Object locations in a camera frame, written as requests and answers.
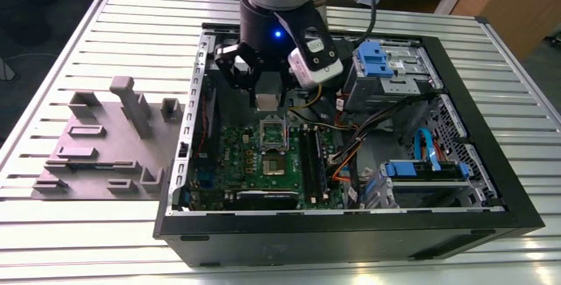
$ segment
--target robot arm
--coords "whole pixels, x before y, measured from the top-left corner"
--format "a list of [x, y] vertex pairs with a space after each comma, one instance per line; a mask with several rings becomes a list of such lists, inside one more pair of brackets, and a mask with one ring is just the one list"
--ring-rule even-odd
[[[248, 65], [246, 73], [234, 69], [236, 56]], [[251, 106], [261, 72], [280, 73], [279, 105], [289, 89], [297, 85], [303, 89], [313, 88], [343, 72], [313, 0], [240, 0], [238, 44], [218, 48], [214, 60], [229, 86], [249, 92]]]

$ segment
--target aluminum table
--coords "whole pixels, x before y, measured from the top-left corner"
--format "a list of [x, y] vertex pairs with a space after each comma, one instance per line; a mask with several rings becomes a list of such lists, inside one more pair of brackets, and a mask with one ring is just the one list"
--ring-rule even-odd
[[[42, 202], [30, 186], [78, 90], [101, 101], [133, 76], [148, 102], [186, 97], [200, 24], [237, 23], [237, 2], [94, 0], [0, 149], [0, 281], [69, 284], [558, 284], [561, 119], [491, 27], [462, 16], [377, 13], [375, 31], [436, 36], [546, 227], [443, 261], [190, 269], [152, 239], [157, 201]], [[368, 10], [327, 8], [333, 30], [361, 31]]]

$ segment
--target motherboard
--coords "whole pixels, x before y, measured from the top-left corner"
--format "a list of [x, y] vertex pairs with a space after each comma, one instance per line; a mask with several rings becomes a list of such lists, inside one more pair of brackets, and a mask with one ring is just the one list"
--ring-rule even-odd
[[284, 119], [220, 129], [218, 159], [194, 171], [185, 202], [196, 210], [340, 209], [340, 184], [325, 173], [332, 132]]

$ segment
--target blue plastic latch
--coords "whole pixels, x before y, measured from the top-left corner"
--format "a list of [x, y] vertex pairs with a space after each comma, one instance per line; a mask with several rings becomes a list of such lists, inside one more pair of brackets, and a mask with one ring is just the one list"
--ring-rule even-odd
[[392, 163], [385, 164], [385, 174], [388, 177], [395, 176], [395, 168]]
[[459, 172], [462, 173], [463, 179], [468, 178], [470, 177], [470, 168], [468, 168], [467, 164], [464, 162], [460, 162], [458, 164], [458, 167], [459, 167]]
[[357, 58], [364, 66], [365, 77], [392, 77], [393, 70], [387, 66], [387, 55], [377, 42], [363, 42], [357, 47]]
[[368, 185], [364, 188], [364, 194], [369, 193], [371, 189], [373, 188], [373, 186], [376, 185], [376, 180], [372, 178]]
[[210, 171], [198, 170], [196, 178], [201, 188], [213, 188], [213, 173]]
[[392, 165], [397, 176], [413, 177], [416, 175], [411, 162], [392, 162]]
[[340, 177], [349, 177], [351, 176], [351, 170], [348, 169], [347, 165], [339, 171], [339, 176]]

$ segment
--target table leg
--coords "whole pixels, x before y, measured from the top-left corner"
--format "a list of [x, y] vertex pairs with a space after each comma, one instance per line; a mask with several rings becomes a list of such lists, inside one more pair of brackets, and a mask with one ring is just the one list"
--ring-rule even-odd
[[452, 12], [454, 6], [458, 3], [458, 0], [440, 0], [435, 14], [450, 14]]

